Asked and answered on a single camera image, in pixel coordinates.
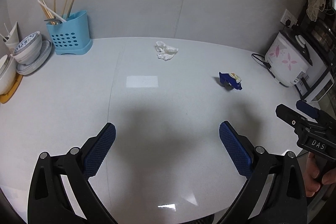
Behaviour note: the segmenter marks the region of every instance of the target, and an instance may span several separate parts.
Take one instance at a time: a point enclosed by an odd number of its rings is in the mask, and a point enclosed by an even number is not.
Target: metal screw
[[[261,146],[258,146],[256,149],[255,149],[259,154],[263,154],[265,153],[265,149]]]
[[[41,153],[40,158],[45,159],[48,156],[46,152]]]
[[[79,152],[78,147],[71,148],[71,150],[70,150],[70,154],[72,154],[72,155],[76,155],[78,152]]]
[[[292,159],[295,157],[295,154],[292,151],[288,151],[287,155]]]

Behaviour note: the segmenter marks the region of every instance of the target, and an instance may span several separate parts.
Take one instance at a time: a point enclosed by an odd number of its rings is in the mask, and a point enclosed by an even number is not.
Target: human hand
[[[316,165],[315,155],[311,152],[308,154],[308,159],[306,163],[306,170],[303,173],[304,187],[306,190],[306,196],[312,197],[321,187],[316,179],[320,174],[320,170]],[[322,184],[329,185],[336,183],[336,168],[328,171],[322,178]]]

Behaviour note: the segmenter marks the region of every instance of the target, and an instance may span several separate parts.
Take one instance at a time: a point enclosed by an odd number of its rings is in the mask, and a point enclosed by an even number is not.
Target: metal spoon
[[[59,19],[57,18],[50,18],[50,19],[46,19],[46,22],[56,22],[57,24],[62,23]]]

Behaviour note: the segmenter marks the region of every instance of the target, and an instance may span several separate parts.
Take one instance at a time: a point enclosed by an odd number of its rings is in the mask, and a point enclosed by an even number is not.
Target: white power socket
[[[290,25],[289,25],[289,27],[292,27],[297,22],[297,19],[295,18],[295,16],[293,16],[291,14],[291,12],[286,9],[285,12],[284,12],[284,14],[282,15],[282,18],[281,18],[280,22],[282,24],[286,25],[286,21],[287,20],[290,20],[290,22],[291,22]]]

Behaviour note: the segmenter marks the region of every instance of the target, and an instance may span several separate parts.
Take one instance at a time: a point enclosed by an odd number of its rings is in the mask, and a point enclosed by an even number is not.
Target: rice cooker
[[[285,86],[297,84],[312,66],[305,39],[289,28],[279,31],[265,62],[275,80]]]

